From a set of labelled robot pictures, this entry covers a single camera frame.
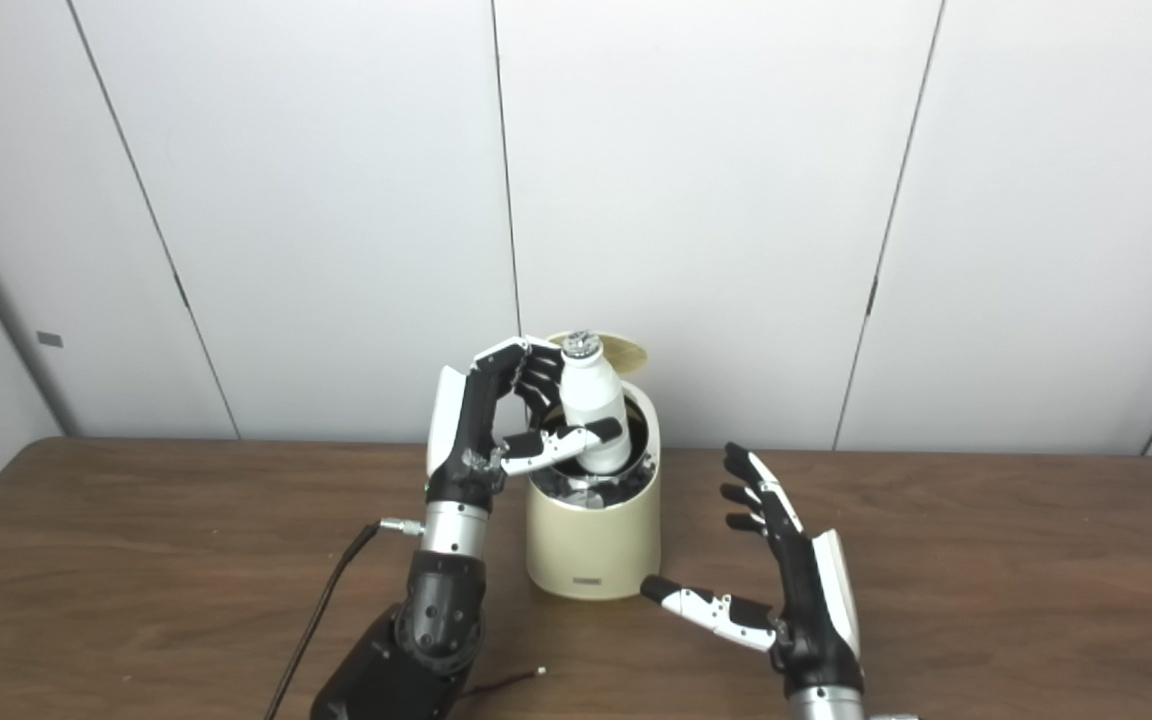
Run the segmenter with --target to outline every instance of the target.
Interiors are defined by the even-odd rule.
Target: black cable
[[[279,680],[278,688],[274,689],[274,700],[270,702],[270,710],[265,711],[265,720],[274,720],[274,715],[278,715],[278,706],[282,705],[283,696],[287,694],[287,687],[291,684],[291,675],[296,674],[296,667],[301,665],[301,657],[305,654],[305,647],[310,644],[310,641],[314,637],[314,630],[319,629],[319,620],[323,619],[323,613],[328,608],[328,601],[332,600],[332,591],[335,589],[335,584],[340,579],[340,575],[344,573],[346,567],[349,561],[358,555],[358,551],[362,546],[365,546],[371,538],[376,537],[380,530],[380,523],[372,523],[366,528],[362,529],[358,537],[353,538],[349,543],[349,547],[344,552],[340,553],[340,560],[338,566],[332,570],[332,577],[328,578],[328,584],[323,589],[323,594],[319,597],[319,602],[314,606],[314,614],[310,615],[310,624],[305,628],[305,634],[301,635],[301,642],[296,644],[296,650],[291,652],[291,660],[287,664],[287,669],[283,670],[283,677]]]
[[[540,675],[545,674],[544,667],[536,667],[535,670],[530,673],[518,673],[517,675],[509,675],[508,679],[498,680],[495,683],[487,683],[484,685],[475,685],[475,688],[467,689],[457,700],[463,700],[463,698],[476,696],[477,694],[488,694],[498,691],[500,688],[505,688],[515,683],[521,683],[522,680],[538,679]]]

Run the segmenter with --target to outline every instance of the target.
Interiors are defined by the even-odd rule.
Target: container lid
[[[634,342],[630,338],[601,331],[594,333],[602,341],[602,357],[607,359],[613,370],[616,370],[617,376],[628,376],[649,363],[649,351],[643,350],[643,346]],[[570,334],[571,332],[554,333],[545,340],[554,344],[562,344]]]

